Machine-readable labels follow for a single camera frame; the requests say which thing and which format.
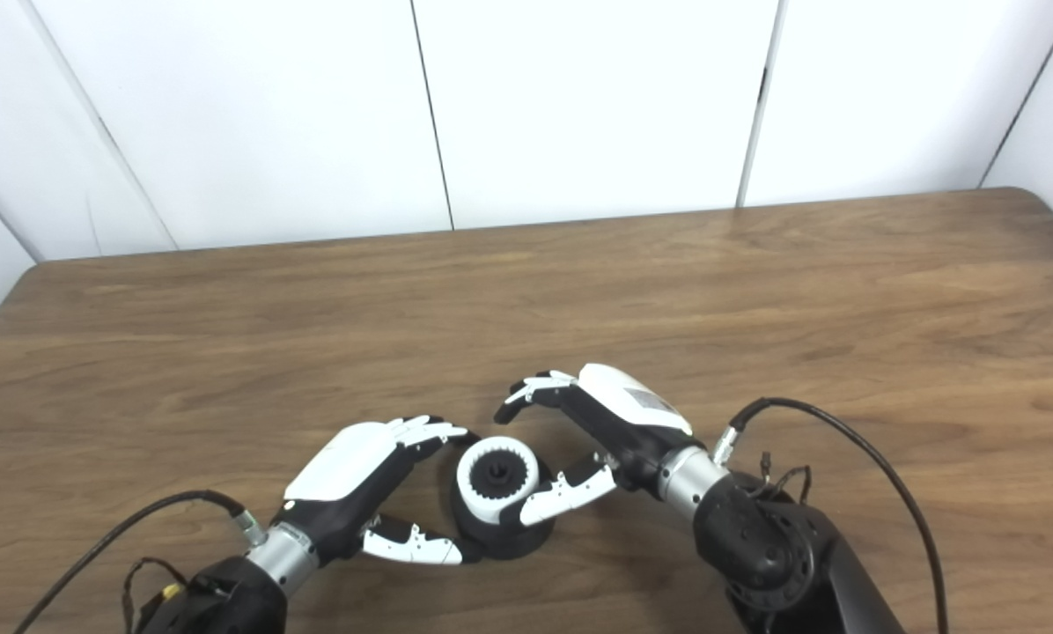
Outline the white and black right hand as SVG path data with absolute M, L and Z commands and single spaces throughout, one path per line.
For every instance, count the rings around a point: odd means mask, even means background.
M 550 370 L 526 377 L 511 385 L 494 421 L 506 425 L 534 405 L 560 410 L 599 448 L 501 513 L 523 527 L 588 506 L 618 487 L 665 501 L 670 460 L 699 445 L 678 410 L 615 366 L 587 364 L 576 376 Z

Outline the white and black left hand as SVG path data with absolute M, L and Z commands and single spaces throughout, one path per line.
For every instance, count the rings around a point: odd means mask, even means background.
M 306 538 L 319 567 L 365 553 L 414 564 L 475 564 L 477 544 L 381 513 L 411 470 L 445 445 L 473 445 L 477 434 L 435 415 L 342 429 L 286 486 L 274 526 Z

